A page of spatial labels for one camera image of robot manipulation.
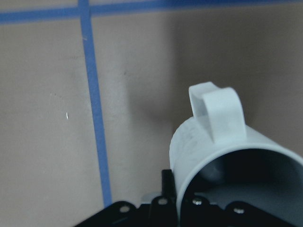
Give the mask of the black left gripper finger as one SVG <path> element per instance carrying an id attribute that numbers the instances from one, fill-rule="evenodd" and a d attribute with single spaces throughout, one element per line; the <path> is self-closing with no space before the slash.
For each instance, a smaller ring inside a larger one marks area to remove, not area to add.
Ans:
<path id="1" fill-rule="evenodd" d="M 161 171 L 161 195 L 176 204 L 177 193 L 175 179 L 171 169 L 164 169 Z"/>

